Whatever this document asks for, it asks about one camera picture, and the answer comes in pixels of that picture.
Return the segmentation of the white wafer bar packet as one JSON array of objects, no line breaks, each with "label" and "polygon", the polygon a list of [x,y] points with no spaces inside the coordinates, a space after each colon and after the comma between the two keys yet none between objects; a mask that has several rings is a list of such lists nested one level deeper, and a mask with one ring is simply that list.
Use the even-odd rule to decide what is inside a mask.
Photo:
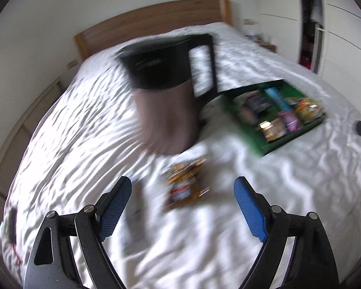
[{"label": "white wafer bar packet", "polygon": [[137,254],[148,247],[145,222],[143,182],[132,182],[132,194],[122,215],[121,243],[125,256]]}]

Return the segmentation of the blue white snack packet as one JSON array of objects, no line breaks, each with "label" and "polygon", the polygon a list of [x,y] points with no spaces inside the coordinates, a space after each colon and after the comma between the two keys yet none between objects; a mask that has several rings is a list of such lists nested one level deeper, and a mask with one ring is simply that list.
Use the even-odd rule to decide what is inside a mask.
[{"label": "blue white snack packet", "polygon": [[272,107],[269,100],[258,90],[245,93],[243,99],[245,106],[257,116],[262,116]]}]

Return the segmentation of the brown snack bag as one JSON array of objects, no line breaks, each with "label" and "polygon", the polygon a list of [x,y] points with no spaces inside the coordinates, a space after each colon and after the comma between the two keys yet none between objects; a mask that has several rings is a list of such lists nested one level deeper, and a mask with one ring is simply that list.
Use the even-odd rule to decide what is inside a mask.
[{"label": "brown snack bag", "polygon": [[192,160],[165,167],[160,177],[168,186],[166,208],[169,210],[195,204],[209,192],[209,187],[201,182],[201,171],[206,158],[200,156]]}]

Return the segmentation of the colourful candy bag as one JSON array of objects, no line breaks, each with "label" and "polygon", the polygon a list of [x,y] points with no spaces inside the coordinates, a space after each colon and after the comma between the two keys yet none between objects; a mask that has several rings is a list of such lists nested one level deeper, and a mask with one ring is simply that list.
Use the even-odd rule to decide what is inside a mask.
[{"label": "colourful candy bag", "polygon": [[294,100],[294,110],[302,123],[311,123],[324,115],[322,108],[312,99],[298,98]]}]

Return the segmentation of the yellow blue snack bag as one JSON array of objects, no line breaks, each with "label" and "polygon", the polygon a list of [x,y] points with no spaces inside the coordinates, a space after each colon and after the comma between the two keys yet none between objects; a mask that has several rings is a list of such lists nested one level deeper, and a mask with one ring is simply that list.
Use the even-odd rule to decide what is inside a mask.
[{"label": "yellow blue snack bag", "polygon": [[288,134],[288,129],[281,118],[261,122],[258,124],[258,130],[262,132],[268,143],[274,142]]}]

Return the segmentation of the light blue bar packet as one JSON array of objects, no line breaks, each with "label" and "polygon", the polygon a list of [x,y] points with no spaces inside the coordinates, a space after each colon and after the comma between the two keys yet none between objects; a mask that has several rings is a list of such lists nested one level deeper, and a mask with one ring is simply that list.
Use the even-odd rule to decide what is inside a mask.
[{"label": "light blue bar packet", "polygon": [[293,111],[292,107],[288,105],[283,96],[280,94],[280,91],[275,87],[270,87],[265,90],[266,95],[275,103],[280,111]]}]

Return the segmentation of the green tray box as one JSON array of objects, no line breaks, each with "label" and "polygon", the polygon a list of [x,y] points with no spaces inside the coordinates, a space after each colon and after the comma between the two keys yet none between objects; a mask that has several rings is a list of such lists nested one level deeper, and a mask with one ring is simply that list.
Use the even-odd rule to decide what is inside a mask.
[{"label": "green tray box", "polygon": [[[244,139],[246,142],[250,145],[254,151],[260,155],[266,155],[271,153],[272,151],[278,149],[279,147],[282,147],[283,145],[287,144],[288,142],[294,140],[295,138],[298,138],[305,133],[311,131],[313,128],[317,127],[318,125],[322,124],[326,118],[326,113],[322,106],[318,105],[322,108],[324,115],[317,120],[303,124],[303,128],[299,131],[295,132],[289,132],[288,134],[282,138],[279,138],[275,140],[274,142],[268,143],[266,139],[264,138],[261,131],[258,130],[258,124],[260,124],[263,121],[272,121],[276,118],[280,118],[277,113],[280,112],[279,108],[275,105],[275,103],[266,95],[265,90],[270,87],[275,87],[277,90],[280,91],[280,94],[283,96],[285,101],[290,105],[294,110],[294,100],[298,98],[308,98],[304,93],[299,91],[296,87],[292,86],[290,83],[286,82],[286,80],[274,80],[270,82],[263,82],[259,84],[253,84],[248,85],[244,87],[237,87],[235,89],[229,89],[227,91],[221,92],[222,97],[222,104],[229,113],[229,115],[233,118],[234,122],[239,127],[239,130],[241,131],[242,135],[244,136]],[[262,116],[258,117],[258,124],[256,126],[248,126],[245,125],[238,117],[238,110],[239,107],[244,104],[243,96],[245,93],[251,92],[251,91],[260,91],[272,104],[272,107],[264,113]]]}]

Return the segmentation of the white wardrobe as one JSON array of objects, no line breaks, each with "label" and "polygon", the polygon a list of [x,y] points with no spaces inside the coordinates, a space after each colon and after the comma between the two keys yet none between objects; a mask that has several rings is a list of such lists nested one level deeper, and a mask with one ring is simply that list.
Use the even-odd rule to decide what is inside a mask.
[{"label": "white wardrobe", "polygon": [[259,24],[361,112],[361,7],[355,0],[258,0]]}]

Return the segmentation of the wooden nightstand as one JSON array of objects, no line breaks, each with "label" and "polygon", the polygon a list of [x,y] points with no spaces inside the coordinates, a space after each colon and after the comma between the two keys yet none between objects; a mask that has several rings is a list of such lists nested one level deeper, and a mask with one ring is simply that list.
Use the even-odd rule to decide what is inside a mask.
[{"label": "wooden nightstand", "polygon": [[260,42],[259,45],[262,48],[265,48],[273,53],[277,53],[277,47],[274,44],[270,44],[268,42]]}]

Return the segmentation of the white bed sheet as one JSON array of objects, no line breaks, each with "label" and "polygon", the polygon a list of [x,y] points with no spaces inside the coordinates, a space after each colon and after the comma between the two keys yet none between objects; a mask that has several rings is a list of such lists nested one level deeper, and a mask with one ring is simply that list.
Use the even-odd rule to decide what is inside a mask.
[{"label": "white bed sheet", "polygon": [[345,279],[361,258],[360,113],[311,71],[270,53],[224,23],[189,26],[170,37],[213,36],[218,87],[225,91],[283,79],[317,102],[326,119],[266,156],[255,154],[219,100],[207,125],[179,155],[151,153],[141,141],[118,46],[85,60],[37,126],[9,188],[0,254],[17,282],[47,212],[76,213],[122,176],[137,185],[104,247],[129,288],[237,288],[261,248],[233,195],[247,178],[289,213],[316,212]]}]

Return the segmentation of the wooden headboard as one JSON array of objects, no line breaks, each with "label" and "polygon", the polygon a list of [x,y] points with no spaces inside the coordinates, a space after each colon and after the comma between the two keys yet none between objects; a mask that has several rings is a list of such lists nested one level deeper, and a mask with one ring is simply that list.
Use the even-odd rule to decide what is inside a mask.
[{"label": "wooden headboard", "polygon": [[233,24],[231,0],[178,0],[109,18],[74,37],[82,60],[131,39],[214,22]]}]

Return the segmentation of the copper black electric kettle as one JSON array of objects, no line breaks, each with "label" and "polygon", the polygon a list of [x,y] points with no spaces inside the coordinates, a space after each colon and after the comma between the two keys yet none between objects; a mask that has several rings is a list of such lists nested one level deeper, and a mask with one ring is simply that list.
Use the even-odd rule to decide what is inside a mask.
[{"label": "copper black electric kettle", "polygon": [[[209,49],[211,86],[197,97],[189,53],[200,46]],[[116,56],[127,71],[148,149],[176,155],[192,147],[201,128],[200,111],[218,95],[213,36],[144,40],[123,47]]]}]

